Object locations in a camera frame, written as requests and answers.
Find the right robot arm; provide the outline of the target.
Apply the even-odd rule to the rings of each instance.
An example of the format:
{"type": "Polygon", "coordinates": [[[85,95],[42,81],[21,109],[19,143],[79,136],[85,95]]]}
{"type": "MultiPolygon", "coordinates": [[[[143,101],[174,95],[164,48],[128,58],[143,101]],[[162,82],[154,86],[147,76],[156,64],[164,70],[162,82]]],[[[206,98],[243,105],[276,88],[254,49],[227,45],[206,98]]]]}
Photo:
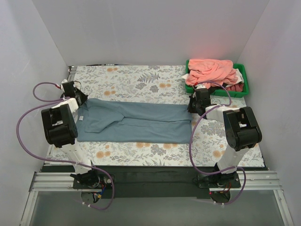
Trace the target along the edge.
{"type": "Polygon", "coordinates": [[[250,107],[231,108],[230,105],[214,105],[211,103],[209,90],[198,88],[190,95],[188,112],[197,113],[200,119],[222,122],[228,142],[225,153],[215,164],[213,172],[202,172],[193,162],[193,137],[190,137],[190,162],[199,173],[197,176],[199,185],[208,188],[224,187],[238,180],[239,162],[249,149],[262,140],[262,133],[253,110],[250,107]]]}

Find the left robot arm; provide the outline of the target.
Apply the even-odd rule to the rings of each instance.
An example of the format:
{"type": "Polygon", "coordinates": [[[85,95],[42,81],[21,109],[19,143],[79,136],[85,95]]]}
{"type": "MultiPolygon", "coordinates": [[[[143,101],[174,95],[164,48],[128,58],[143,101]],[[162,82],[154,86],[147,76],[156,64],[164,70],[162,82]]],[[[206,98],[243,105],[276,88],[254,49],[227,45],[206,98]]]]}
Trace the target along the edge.
{"type": "Polygon", "coordinates": [[[81,92],[74,81],[63,80],[58,86],[63,91],[64,101],[41,111],[46,140],[59,148],[71,161],[75,173],[71,177],[83,186],[96,188],[100,177],[92,169],[92,162],[87,158],[77,141],[78,130],[73,114],[87,101],[87,95],[81,92]]]}

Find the blue-grey t shirt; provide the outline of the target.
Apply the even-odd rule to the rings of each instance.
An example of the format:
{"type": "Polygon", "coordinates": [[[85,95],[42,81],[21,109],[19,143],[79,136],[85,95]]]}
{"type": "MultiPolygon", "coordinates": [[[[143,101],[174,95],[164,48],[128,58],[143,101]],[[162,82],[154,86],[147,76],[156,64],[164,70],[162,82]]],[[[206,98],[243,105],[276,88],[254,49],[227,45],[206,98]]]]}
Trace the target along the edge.
{"type": "Polygon", "coordinates": [[[88,99],[78,110],[80,142],[186,144],[192,115],[186,105],[88,99]]]}

